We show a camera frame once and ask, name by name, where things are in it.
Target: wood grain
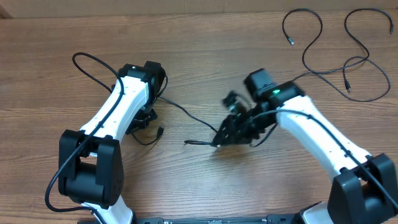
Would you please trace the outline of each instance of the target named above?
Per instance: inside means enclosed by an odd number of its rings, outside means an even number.
[[[396,9],[396,0],[0,0],[5,18],[166,15],[222,12],[272,12],[296,8]]]
[[[320,12],[324,32],[308,51],[317,70],[342,66],[362,50],[345,33],[347,11]],[[398,21],[398,11],[388,13]],[[58,140],[65,129],[79,129],[101,107],[108,92],[72,64],[75,52],[93,54],[115,69],[125,63],[162,63],[170,79],[164,96],[195,116],[219,126],[227,111],[220,100],[230,90],[246,94],[248,73],[265,67],[278,82],[305,71],[301,54],[317,35],[310,14],[285,12],[179,16],[117,16],[66,19],[0,20],[0,223],[76,223],[88,212],[53,213],[44,192],[57,168]],[[353,103],[315,77],[297,83],[343,133],[372,154],[385,152],[398,162],[398,35],[387,19],[373,12],[350,17],[349,29],[368,46],[371,58],[390,76],[392,89],[372,103]],[[101,65],[78,63],[107,85],[115,78]],[[377,96],[386,88],[370,64],[349,70],[352,97]],[[328,75],[343,88],[341,73]],[[252,217],[297,212],[328,200],[330,181],[318,162],[287,131],[277,128],[259,148],[215,151],[184,146],[186,139],[210,141],[212,130],[178,108],[159,101],[159,118],[138,136],[162,139],[122,143],[123,198],[140,217]],[[56,190],[56,207],[73,203]]]

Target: white arm link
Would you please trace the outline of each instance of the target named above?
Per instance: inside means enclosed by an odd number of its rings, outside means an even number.
[[[335,137],[350,150],[352,155],[359,162],[366,162],[365,156],[370,155],[368,151],[358,147],[341,132],[339,132],[315,107],[308,96],[296,96],[284,103],[279,109],[288,109],[301,111],[311,114],[321,123],[323,123]],[[352,169],[357,164],[345,155],[337,143],[330,135],[316,122],[305,116],[298,114],[280,112],[277,113],[277,122],[279,125],[290,131],[316,159],[321,166],[329,173],[330,180],[340,174],[340,169],[345,167]]]
[[[119,140],[120,143],[132,119],[135,117],[138,110],[147,103],[149,98],[148,83],[142,82],[139,78],[128,76],[122,77],[121,79],[124,85],[124,95],[111,116],[105,121],[103,127],[94,134],[94,136],[100,138],[110,135],[113,139]],[[106,100],[102,108],[94,118],[81,127],[80,130],[85,130],[85,134],[91,133],[115,104],[119,94],[120,83],[118,80],[112,94]]]

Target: black joint housing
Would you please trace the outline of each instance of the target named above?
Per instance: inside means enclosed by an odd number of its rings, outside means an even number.
[[[264,92],[276,86],[271,75],[263,68],[250,73],[249,76],[244,79],[243,83],[246,85],[251,98],[255,102],[260,100],[259,98]]]
[[[66,130],[62,134],[59,167],[85,138],[86,135],[78,131]],[[82,162],[80,156],[73,158],[59,175],[58,191],[76,203],[95,203],[102,208],[114,205],[124,182],[119,141],[112,138],[92,138],[83,151],[86,151],[85,155],[97,153],[96,165]]]
[[[147,61],[143,67],[138,65],[125,64],[119,70],[119,76],[130,76],[139,78],[141,81],[148,83],[149,99],[148,105],[152,104],[157,97],[160,88],[162,87],[163,80],[166,76],[165,70],[162,65],[157,62]]]

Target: black cable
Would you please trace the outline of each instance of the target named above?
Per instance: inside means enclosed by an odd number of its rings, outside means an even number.
[[[67,166],[67,164],[68,164],[72,159],[74,159],[76,156],[79,155],[79,153],[81,152],[81,150],[83,149],[83,147],[85,146],[85,144],[87,144],[87,142],[94,136],[94,134],[95,134],[100,128],[103,127],[105,121],[109,118],[109,116],[112,114],[112,112],[116,109],[116,107],[118,106],[118,104],[119,104],[119,102],[121,101],[121,99],[122,99],[122,97],[123,97],[123,94],[124,94],[124,85],[123,85],[123,81],[121,80],[121,78],[119,77],[118,73],[117,73],[113,68],[111,68],[108,64],[106,64],[106,63],[103,62],[102,60],[100,60],[100,59],[98,59],[98,58],[96,58],[96,57],[94,57],[94,56],[92,56],[92,55],[90,55],[90,54],[86,54],[86,53],[83,53],[83,52],[78,52],[78,53],[75,53],[75,54],[73,55],[72,61],[73,61],[73,63],[76,65],[76,67],[77,67],[81,72],[83,72],[85,75],[87,75],[88,77],[90,77],[91,79],[96,80],[96,82],[99,83],[99,84],[101,84],[100,81],[98,81],[97,79],[95,79],[94,77],[92,77],[91,75],[89,75],[88,73],[86,73],[83,69],[81,69],[81,68],[76,64],[75,58],[76,58],[77,56],[79,56],[79,55],[83,55],[83,56],[89,57],[89,58],[91,58],[91,59],[93,59],[93,60],[99,62],[100,64],[104,65],[107,69],[109,69],[111,72],[113,72],[114,75],[116,75],[116,78],[119,80],[120,87],[121,87],[121,91],[120,91],[119,97],[117,98],[116,102],[114,103],[114,105],[112,106],[112,108],[106,113],[106,115],[104,116],[104,118],[97,124],[97,126],[95,127],[95,129],[94,129],[91,133],[89,133],[89,135],[87,135],[87,137],[80,143],[80,145],[72,152],[72,154],[70,155],[70,157],[60,166],[59,170],[54,174],[54,176],[52,177],[52,179],[51,179],[51,181],[50,181],[50,183],[49,183],[49,185],[48,185],[48,187],[47,187],[47,190],[45,191],[44,200],[45,200],[46,206],[47,206],[51,211],[53,211],[53,212],[73,212],[73,211],[78,211],[78,210],[90,210],[90,211],[92,211],[92,212],[97,216],[97,218],[99,219],[99,221],[100,221],[102,224],[106,224],[105,221],[103,220],[103,217],[101,216],[101,214],[100,214],[100,213],[97,211],[97,209],[95,209],[95,208],[92,208],[92,207],[83,207],[83,206],[74,207],[74,208],[55,208],[55,207],[53,207],[53,206],[51,205],[51,203],[50,203],[50,192],[51,192],[51,189],[52,189],[52,187],[53,187],[55,181],[58,179],[58,177],[59,177],[61,171],[65,168],[65,166]]]
[[[156,95],[157,98],[160,97],[160,96],[162,96],[164,90],[165,90],[166,87],[167,87],[167,84],[169,83],[169,77],[168,77],[166,74],[164,75],[164,77],[166,78],[166,82],[165,82],[165,84],[164,84],[163,89],[160,90],[160,91],[158,92],[158,94]]]
[[[155,143],[158,139],[160,139],[160,137],[162,137],[163,131],[164,131],[163,125],[160,125],[159,129],[157,130],[156,138],[149,143],[143,143],[142,141],[138,140],[138,138],[134,135],[134,133],[131,133],[131,135],[138,142],[138,144],[140,144],[142,146],[149,146],[149,145]]]
[[[250,143],[250,144],[249,144],[250,147],[258,147],[258,146],[260,146],[262,143],[264,143],[264,142],[269,138],[269,136],[271,136],[272,132],[274,132],[274,130],[275,130],[275,128],[276,128],[277,126],[278,126],[277,123],[274,124],[273,127],[271,127],[271,129],[268,131],[268,133],[266,134],[266,136],[265,136],[259,143],[257,143],[255,146],[252,146],[252,144]]]
[[[363,58],[363,57],[361,57],[361,56],[351,57],[350,59],[347,60],[347,62],[348,62],[349,60],[354,59],[354,58]],[[386,80],[387,80],[387,84],[388,84],[387,90],[386,90],[382,95],[380,95],[380,96],[378,96],[378,97],[376,97],[376,98],[373,98],[373,99],[369,99],[369,100],[357,100],[357,99],[351,98],[351,97],[349,97],[347,94],[345,94],[345,93],[343,93],[341,90],[339,90],[336,86],[334,86],[334,84],[332,84],[332,83],[331,83],[329,80],[327,80],[325,77],[323,77],[322,75],[317,74],[317,73],[312,73],[312,72],[303,73],[303,74],[301,74],[301,75],[295,77],[294,79],[292,79],[292,81],[295,81],[295,80],[297,80],[297,79],[299,79],[299,78],[301,78],[301,77],[304,77],[304,76],[306,76],[306,75],[315,75],[315,76],[317,76],[318,78],[320,78],[320,79],[322,79],[323,81],[325,81],[325,82],[326,82],[327,84],[329,84],[331,87],[333,87],[338,93],[340,93],[341,95],[343,95],[343,97],[345,97],[345,98],[347,98],[347,99],[349,99],[349,100],[351,100],[351,101],[361,102],[361,103],[372,102],[372,101],[375,101],[375,100],[378,100],[378,99],[382,98],[383,96],[385,96],[385,95],[390,91],[390,89],[391,89],[391,81],[390,81],[389,77],[387,76],[386,72],[385,72],[380,66],[378,66],[376,63],[374,63],[374,62],[373,62],[372,60],[370,60],[370,59],[366,59],[366,61],[370,62],[370,63],[373,64],[377,69],[380,70],[380,72],[385,76],[385,78],[386,78]]]
[[[216,147],[211,142],[197,141],[197,140],[185,140],[184,143],[185,144],[194,144],[194,145],[198,145],[198,146],[213,146],[213,147]]]
[[[199,119],[199,118],[196,118],[194,115],[190,114],[190,113],[189,113],[185,108],[183,108],[182,106],[180,106],[180,105],[174,103],[173,101],[168,100],[168,99],[166,99],[166,98],[164,98],[164,97],[162,97],[162,96],[160,96],[159,98],[162,99],[162,100],[164,100],[164,101],[166,101],[166,102],[168,102],[168,103],[170,103],[171,105],[174,105],[174,106],[180,108],[180,109],[181,109],[182,111],[184,111],[189,117],[191,117],[191,118],[194,119],[194,120],[197,120],[197,121],[201,122],[202,124],[208,126],[210,129],[212,129],[215,133],[217,133],[217,130],[216,130],[212,125],[210,125],[210,124],[208,124],[208,123],[202,121],[202,120]]]
[[[390,88],[391,88],[391,84],[390,84],[390,81],[389,81],[389,79],[388,79],[387,74],[386,74],[378,65],[376,65],[374,62],[372,62],[372,61],[370,61],[370,60],[368,59],[369,56],[370,56],[369,50],[368,50],[368,49],[367,49],[355,36],[353,36],[353,35],[351,34],[351,32],[348,30],[348,28],[347,28],[347,19],[349,18],[350,15],[352,15],[352,13],[358,12],[358,11],[376,11],[376,12],[380,12],[380,13],[384,14],[384,15],[388,18],[388,20],[389,20],[389,22],[390,22],[390,33],[392,34],[393,31],[394,31],[394,24],[393,24],[392,19],[391,19],[391,16],[390,16],[389,14],[387,14],[386,12],[384,12],[384,11],[382,11],[382,10],[373,9],[373,8],[355,9],[355,10],[351,11],[351,12],[346,16],[346,18],[345,18],[344,27],[345,27],[345,30],[346,30],[347,34],[348,34],[355,42],[357,42],[360,46],[362,46],[362,48],[366,51],[366,57],[361,57],[361,56],[351,57],[351,58],[348,59],[348,60],[345,62],[345,64],[344,64],[342,67],[340,67],[340,68],[336,68],[336,69],[333,69],[333,70],[322,71],[322,72],[320,72],[320,71],[312,70],[312,69],[305,63],[305,53],[306,53],[307,50],[311,47],[311,45],[312,45],[315,41],[318,40],[318,38],[319,38],[319,36],[321,35],[322,30],[323,30],[323,22],[322,22],[321,17],[319,16],[319,14],[317,14],[315,11],[313,11],[313,10],[311,10],[311,9],[294,9],[294,10],[288,12],[288,13],[286,14],[286,16],[284,17],[284,20],[282,21],[282,31],[283,31],[284,35],[286,36],[286,39],[289,41],[289,43],[293,45],[293,44],[294,44],[293,39],[292,39],[291,37],[289,37],[289,35],[287,35],[287,33],[286,33],[286,31],[285,31],[285,20],[286,20],[287,16],[290,15],[291,13],[293,13],[293,12],[300,12],[300,11],[306,11],[306,12],[310,12],[310,13],[314,14],[314,15],[318,18],[318,20],[319,20],[319,22],[320,22],[320,25],[321,25],[319,34],[318,34],[318,35],[315,37],[315,39],[305,48],[305,50],[304,50],[304,52],[303,52],[303,55],[302,55],[302,63],[304,64],[304,67],[305,67],[307,70],[310,71],[310,73],[312,73],[312,74],[314,74],[314,75],[317,75],[319,78],[321,78],[322,80],[324,80],[325,82],[327,82],[327,84],[331,85],[335,90],[337,90],[340,94],[342,94],[342,95],[343,95],[344,97],[346,97],[347,99],[352,100],[352,101],[356,101],[356,102],[371,102],[371,101],[375,101],[375,100],[378,100],[378,99],[382,98],[383,96],[385,96],[385,95],[389,92],[389,90],[390,90]],[[355,63],[352,63],[352,64],[350,64],[350,65],[347,65],[347,63],[348,63],[350,60],[354,59],[354,58],[360,58],[361,60],[359,60],[359,61],[357,61],[357,62],[355,62]],[[329,74],[329,73],[333,73],[333,72],[337,72],[337,71],[339,71],[339,70],[342,70],[342,71],[343,71],[343,80],[344,80],[344,83],[345,83],[346,90],[347,90],[348,93],[350,93],[350,92],[351,92],[351,86],[350,86],[350,84],[349,84],[349,82],[348,82],[348,80],[347,80],[347,78],[346,78],[345,69],[346,69],[346,68],[349,68],[349,67],[352,67],[352,66],[355,66],[355,65],[357,65],[357,64],[359,64],[359,63],[361,63],[361,62],[365,62],[365,61],[371,62],[375,67],[377,67],[377,68],[383,73],[383,75],[386,77],[387,82],[388,82],[388,85],[389,85],[388,88],[387,88],[387,90],[386,90],[386,92],[383,93],[381,96],[378,96],[377,98],[370,99],[370,100],[356,100],[356,99],[350,98],[350,97],[348,97],[346,94],[342,93],[339,89],[337,89],[334,85],[332,85],[328,80],[326,80],[325,78],[322,77],[322,75],[325,75],[325,74]],[[298,79],[298,78],[301,78],[301,77],[303,77],[303,76],[306,76],[306,75],[308,75],[308,74],[310,74],[310,73],[303,73],[303,74],[299,75],[298,77],[294,78],[293,80],[296,80],[296,79]]]
[[[328,134],[329,136],[337,143],[337,145],[339,146],[339,148],[341,150],[343,150],[346,155],[348,157],[350,157],[357,165],[359,168],[361,168],[361,170],[363,171],[363,174],[365,176],[365,178],[367,178],[369,181],[371,181],[381,192],[382,194],[385,196],[386,199],[388,199],[391,203],[392,206],[394,207],[394,213],[397,215],[397,211],[398,211],[398,205],[397,202],[391,197],[391,195],[387,192],[387,190],[380,184],[380,182],[372,175],[372,173],[370,173],[370,171],[367,170],[367,168],[365,168],[365,166],[362,165],[362,163],[360,163],[351,153],[351,151],[347,150],[344,145],[336,138],[336,136],[319,120],[317,120],[316,118],[314,118],[311,114],[306,114],[304,112],[301,111],[295,111],[295,110],[287,110],[287,109],[279,109],[279,110],[270,110],[267,112],[263,112],[263,113],[259,113],[255,116],[253,116],[249,121],[247,121],[248,123],[250,123],[250,121],[253,121],[257,118],[259,118],[260,116],[265,116],[265,115],[269,115],[269,114],[274,114],[274,113],[293,113],[293,114],[297,114],[297,115],[301,115],[301,116],[305,116],[307,117],[307,119],[312,119],[313,121],[315,121],[317,124],[319,124]]]

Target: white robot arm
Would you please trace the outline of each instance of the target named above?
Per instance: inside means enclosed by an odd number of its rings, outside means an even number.
[[[229,93],[223,103],[231,114],[212,143],[248,144],[275,123],[295,136],[328,171],[332,181],[328,203],[318,203],[300,212],[301,222],[382,223],[397,214],[396,170],[387,156],[373,157],[355,145],[317,110],[311,98],[295,83],[276,85],[260,69],[250,73],[244,84],[257,105],[247,110],[237,100],[239,95]],[[367,183],[362,185],[360,179]]]
[[[58,181],[59,192],[84,207],[94,208],[94,216],[98,219],[96,223],[100,224],[130,224],[134,219],[132,210],[120,194],[124,182],[120,143],[125,134],[143,129],[149,121],[157,118],[152,107],[159,92],[162,92],[160,88],[164,78],[167,82],[164,69],[155,62],[147,62],[144,67],[126,64],[118,73],[124,86],[123,96],[81,154],[60,173]],[[79,131],[66,130],[63,133],[60,165],[76,145],[93,132],[99,121],[114,107],[120,94],[118,80],[109,98],[88,123]],[[80,160],[80,157],[88,155],[97,157],[96,165]]]

